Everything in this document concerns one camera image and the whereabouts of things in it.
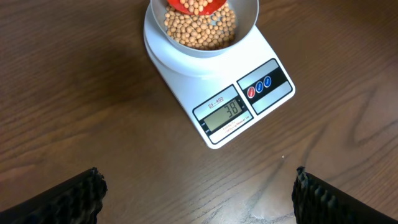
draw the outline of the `scale label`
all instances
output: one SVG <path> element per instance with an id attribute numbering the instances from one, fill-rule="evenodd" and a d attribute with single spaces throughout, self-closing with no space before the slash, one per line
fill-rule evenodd
<path id="1" fill-rule="evenodd" d="M 229 102 L 233 98 L 237 97 L 237 95 L 238 92 L 235 90 L 234 86 L 231 85 L 227 89 L 221 91 L 219 94 L 194 109 L 193 114 L 195 114 L 200 121 L 212 112 L 216 111 L 218 108 L 222 107 L 226 102 Z"/>
<path id="2" fill-rule="evenodd" d="M 249 111 L 246 111 L 245 113 L 241 114 L 228 124 L 226 124 L 224 127 L 222 127 L 220 130 L 218 130 L 216 133 L 212 134 L 209 138 L 212 142 L 219 142 L 250 120 L 252 120 L 252 116 Z"/>

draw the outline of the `red scoop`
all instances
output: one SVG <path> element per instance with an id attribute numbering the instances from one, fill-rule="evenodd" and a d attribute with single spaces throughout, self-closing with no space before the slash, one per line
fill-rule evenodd
<path id="1" fill-rule="evenodd" d="M 167 0 L 171 6 L 173 6 L 176 10 L 188 14 L 194 15 L 194 13 L 190 12 L 187 8 L 184 7 L 183 4 L 180 3 L 180 0 Z M 225 4 L 226 0 L 213 0 L 212 3 L 209 3 L 202 12 L 199 12 L 199 15 L 212 15 L 215 11 L 217 11 L 221 6 Z"/>

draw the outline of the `wood grain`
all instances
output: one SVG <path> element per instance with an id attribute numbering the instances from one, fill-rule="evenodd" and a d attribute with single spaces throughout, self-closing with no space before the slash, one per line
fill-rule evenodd
<path id="1" fill-rule="evenodd" d="M 95 166 L 100 223 L 294 223 L 306 166 L 398 219 L 398 2 L 260 3 L 297 93 L 212 151 L 146 54 L 149 1 L 1 1 L 0 210 Z"/>

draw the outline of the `kitchen scale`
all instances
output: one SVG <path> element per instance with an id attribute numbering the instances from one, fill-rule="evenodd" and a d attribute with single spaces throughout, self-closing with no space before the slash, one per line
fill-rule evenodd
<path id="1" fill-rule="evenodd" d="M 177 50 L 149 6 L 149 57 L 208 147 L 218 149 L 295 94 L 295 86 L 258 28 L 225 53 L 196 58 Z"/>

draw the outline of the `metal bowl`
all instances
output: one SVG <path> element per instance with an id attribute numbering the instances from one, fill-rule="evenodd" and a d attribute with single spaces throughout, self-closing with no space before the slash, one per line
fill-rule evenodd
<path id="1" fill-rule="evenodd" d="M 238 44 L 247 36 L 250 30 L 256 25 L 257 17 L 259 14 L 259 1 L 258 0 L 228 0 L 229 7 L 235 11 L 236 25 L 235 39 L 231 45 L 225 49 L 220 50 L 197 50 L 180 43 L 177 43 L 169 35 L 167 35 L 167 27 L 164 25 L 167 0 L 150 0 L 152 13 L 155 17 L 157 25 L 163 31 L 164 35 L 174 45 L 176 49 L 184 54 L 198 58 L 209 58 L 220 55 L 234 45 Z"/>

